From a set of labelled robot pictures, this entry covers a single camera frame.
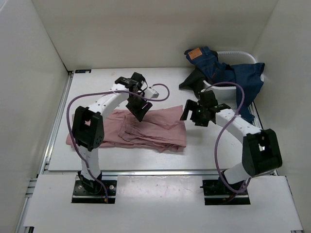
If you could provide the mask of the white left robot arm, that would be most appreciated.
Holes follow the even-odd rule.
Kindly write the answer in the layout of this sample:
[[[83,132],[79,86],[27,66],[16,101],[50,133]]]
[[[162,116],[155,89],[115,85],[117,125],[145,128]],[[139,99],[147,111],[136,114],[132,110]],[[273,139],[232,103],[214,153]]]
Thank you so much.
[[[69,136],[82,162],[78,177],[82,186],[91,194],[107,192],[99,168],[98,148],[104,140],[104,120],[122,102],[138,120],[142,121],[152,104],[144,99],[142,86],[146,83],[142,74],[133,73],[131,78],[119,77],[107,94],[87,107],[75,110]]]

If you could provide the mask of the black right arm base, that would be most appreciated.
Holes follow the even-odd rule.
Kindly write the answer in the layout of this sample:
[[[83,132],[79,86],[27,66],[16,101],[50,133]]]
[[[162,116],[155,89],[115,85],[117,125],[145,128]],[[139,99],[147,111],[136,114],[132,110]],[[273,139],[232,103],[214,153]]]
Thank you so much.
[[[247,190],[236,194],[229,190],[220,179],[202,180],[205,206],[216,205],[250,205],[250,199]]]

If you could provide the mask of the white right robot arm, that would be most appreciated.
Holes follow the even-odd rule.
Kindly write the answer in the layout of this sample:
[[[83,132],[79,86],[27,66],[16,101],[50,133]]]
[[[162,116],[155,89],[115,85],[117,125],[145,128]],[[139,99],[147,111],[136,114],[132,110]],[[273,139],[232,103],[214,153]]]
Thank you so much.
[[[198,101],[187,100],[181,121],[190,119],[196,126],[207,127],[210,122],[220,126],[242,144],[242,160],[230,169],[220,170],[218,164],[218,137],[214,160],[219,173],[218,188],[224,194],[242,193],[251,178],[283,165],[276,132],[263,130],[244,120],[225,103],[219,104],[213,91],[200,93]]]

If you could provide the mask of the pink trousers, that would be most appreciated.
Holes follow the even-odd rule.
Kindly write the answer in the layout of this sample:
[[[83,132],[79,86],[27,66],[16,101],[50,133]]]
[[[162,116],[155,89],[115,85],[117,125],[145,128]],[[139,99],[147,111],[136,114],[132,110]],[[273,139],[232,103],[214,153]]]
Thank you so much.
[[[116,109],[104,120],[100,148],[145,148],[181,152],[187,145],[183,106],[150,110],[139,122],[129,110]]]

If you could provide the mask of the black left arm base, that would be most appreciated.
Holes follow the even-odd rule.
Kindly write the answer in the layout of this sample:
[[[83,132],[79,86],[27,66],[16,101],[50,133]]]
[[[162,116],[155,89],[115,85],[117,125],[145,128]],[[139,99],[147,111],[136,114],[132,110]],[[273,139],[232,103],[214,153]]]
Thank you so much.
[[[94,180],[87,180],[78,172],[75,180],[72,203],[115,204],[117,180],[102,180],[103,186]]]

